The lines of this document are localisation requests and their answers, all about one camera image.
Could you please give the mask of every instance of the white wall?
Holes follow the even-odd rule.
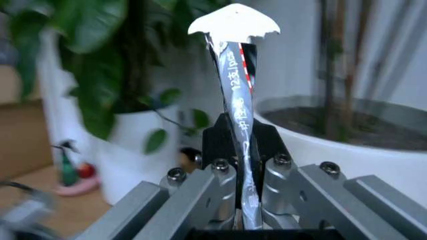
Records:
[[[364,57],[359,72],[360,79],[355,95],[361,97],[367,85],[369,66],[375,60],[379,46],[384,42],[384,32],[390,25],[394,11],[401,0],[378,0],[370,16],[368,39],[364,44]],[[401,50],[407,32],[418,17],[424,0],[416,0],[411,8],[410,17],[404,23],[404,31],[395,47],[396,54],[391,61],[393,68],[397,53]],[[314,0],[253,0],[251,7],[274,19],[282,34],[267,36],[257,41],[258,69],[256,75],[255,96],[283,97],[291,95],[309,95],[313,92],[316,62],[316,41],[319,31],[318,1]],[[413,55],[401,85],[396,88],[389,102],[427,110],[427,34]]]

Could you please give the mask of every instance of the large white planter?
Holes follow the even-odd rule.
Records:
[[[177,121],[178,106],[161,109]],[[145,155],[147,136],[157,128],[167,131],[167,141],[156,153]],[[105,200],[114,205],[141,181],[158,184],[178,164],[178,127],[155,112],[118,114],[109,141],[93,137],[93,152]]]
[[[262,113],[282,109],[285,98],[264,99],[255,104],[254,117],[274,125],[298,166],[331,161],[348,179],[376,175],[403,194],[427,208],[427,152],[400,151],[354,146],[300,134],[277,126]]]

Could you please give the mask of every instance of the green leaf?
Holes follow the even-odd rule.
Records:
[[[194,16],[187,0],[178,0],[172,11],[169,37],[171,43],[178,48],[186,47],[189,44],[187,34],[190,24],[194,21]]]
[[[207,128],[209,126],[209,116],[206,112],[199,109],[192,109],[193,124],[197,129]]]
[[[166,10],[172,10],[174,9],[175,5],[177,4],[178,0],[152,0],[154,3],[162,6]]]
[[[101,107],[88,95],[79,94],[77,99],[86,130],[95,137],[107,140],[116,122],[113,109]]]
[[[127,0],[63,0],[52,24],[75,53],[89,53],[106,43],[127,16]]]
[[[159,150],[160,147],[166,142],[167,137],[168,133],[161,128],[151,132],[148,137],[148,141],[145,144],[144,153],[148,155]]]
[[[35,11],[23,11],[10,19],[10,35],[19,53],[16,70],[21,79],[20,97],[33,92],[36,80],[36,58],[40,50],[39,33],[48,18]]]
[[[78,97],[79,96],[79,87],[72,87],[67,93],[66,97]]]
[[[79,56],[70,69],[78,84],[78,106],[83,124],[94,136],[106,140],[114,126],[113,106],[120,97],[123,59],[114,47]]]
[[[147,105],[148,107],[152,107],[154,103],[154,99],[151,96],[141,96],[138,98],[138,102]]]
[[[171,105],[181,97],[181,94],[178,88],[170,88],[160,94],[160,101],[164,105]]]

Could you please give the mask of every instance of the wooden floor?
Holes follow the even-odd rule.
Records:
[[[53,191],[58,181],[53,166],[12,180],[51,193],[56,203],[55,211],[42,224],[59,233],[61,237],[71,237],[82,232],[110,209],[110,205],[103,200],[100,189],[75,197],[55,195]],[[20,191],[14,188],[0,188],[0,196],[0,209],[10,207],[23,197]]]

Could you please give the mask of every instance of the bolt head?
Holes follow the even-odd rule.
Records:
[[[229,162],[224,158],[217,158],[212,163],[212,169],[225,173],[229,170]]]
[[[341,172],[340,166],[338,166],[338,164],[331,161],[324,161],[320,164],[319,167],[329,176],[332,176],[334,178],[338,178]]]
[[[274,164],[290,166],[292,163],[291,157],[285,153],[277,153],[274,156]]]
[[[174,167],[167,172],[167,180],[172,183],[182,183],[187,173],[181,167]]]

